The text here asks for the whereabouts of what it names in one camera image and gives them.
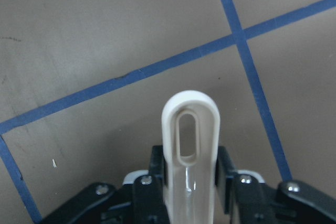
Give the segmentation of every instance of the white speck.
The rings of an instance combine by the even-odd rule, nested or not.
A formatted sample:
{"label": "white speck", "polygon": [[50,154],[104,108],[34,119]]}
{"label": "white speck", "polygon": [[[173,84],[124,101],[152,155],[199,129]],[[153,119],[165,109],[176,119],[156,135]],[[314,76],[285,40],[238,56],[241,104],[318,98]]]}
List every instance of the white speck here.
{"label": "white speck", "polygon": [[53,166],[54,168],[57,168],[57,165],[56,165],[56,162],[55,162],[54,159],[52,159],[52,166]]}

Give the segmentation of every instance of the dark object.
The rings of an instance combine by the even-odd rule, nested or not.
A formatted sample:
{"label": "dark object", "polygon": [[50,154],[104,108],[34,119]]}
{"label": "dark object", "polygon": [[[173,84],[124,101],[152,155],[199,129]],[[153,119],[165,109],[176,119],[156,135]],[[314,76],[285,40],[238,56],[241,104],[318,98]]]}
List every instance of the dark object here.
{"label": "dark object", "polygon": [[[162,196],[164,166],[162,146],[154,146],[148,175],[119,190],[92,184],[41,224],[169,224]],[[328,195],[297,180],[273,189],[254,175],[239,172],[226,149],[218,148],[216,186],[231,224],[336,223],[336,200]]]}

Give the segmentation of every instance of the oval hole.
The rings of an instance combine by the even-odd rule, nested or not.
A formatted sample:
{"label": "oval hole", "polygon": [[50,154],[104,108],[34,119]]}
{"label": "oval hole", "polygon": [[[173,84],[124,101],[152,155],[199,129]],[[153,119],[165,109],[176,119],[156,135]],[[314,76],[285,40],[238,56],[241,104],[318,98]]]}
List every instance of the oval hole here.
{"label": "oval hole", "polygon": [[181,116],[179,120],[180,156],[190,157],[196,154],[196,122],[190,114]]}

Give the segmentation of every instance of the blue line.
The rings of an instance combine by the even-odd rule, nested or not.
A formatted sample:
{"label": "blue line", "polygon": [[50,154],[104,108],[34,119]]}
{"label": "blue line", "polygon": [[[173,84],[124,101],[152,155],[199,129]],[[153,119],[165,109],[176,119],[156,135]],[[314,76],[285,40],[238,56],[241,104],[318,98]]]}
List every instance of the blue line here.
{"label": "blue line", "polygon": [[258,25],[251,26],[245,29],[245,36],[247,39],[251,39],[334,7],[336,7],[336,0],[318,1],[301,9],[294,10],[292,12],[262,22]]}
{"label": "blue line", "polygon": [[39,223],[42,220],[42,216],[38,211],[36,204],[30,194],[28,187],[23,180],[19,167],[15,163],[13,156],[11,155],[4,139],[0,136],[0,156],[3,160],[12,181],[19,192],[21,199],[34,223]]}
{"label": "blue line", "polygon": [[221,0],[283,180],[292,178],[233,0]]}
{"label": "blue line", "polygon": [[45,116],[51,115],[78,103],[106,94],[113,90],[125,87],[129,84],[138,82],[168,69],[186,64],[190,61],[196,60],[213,52],[222,50],[223,48],[232,46],[233,44],[233,36],[229,35],[204,44],[202,46],[196,47],[194,49],[188,50],[181,54],[175,55],[168,59],[134,70],[123,77],[110,79],[100,84],[91,86],[87,89],[73,93],[64,98],[30,110],[26,113],[16,116],[15,118],[0,123],[0,134],[4,134],[16,127],[34,122],[36,120],[44,118]]}

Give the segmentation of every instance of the hanging hole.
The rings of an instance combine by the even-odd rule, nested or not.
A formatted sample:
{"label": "hanging hole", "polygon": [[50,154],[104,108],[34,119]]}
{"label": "hanging hole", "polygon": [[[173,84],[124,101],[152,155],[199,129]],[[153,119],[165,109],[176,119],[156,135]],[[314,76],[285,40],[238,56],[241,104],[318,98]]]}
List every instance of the hanging hole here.
{"label": "hanging hole", "polygon": [[179,120],[180,157],[189,158],[196,154],[196,121],[190,114],[184,114]]}

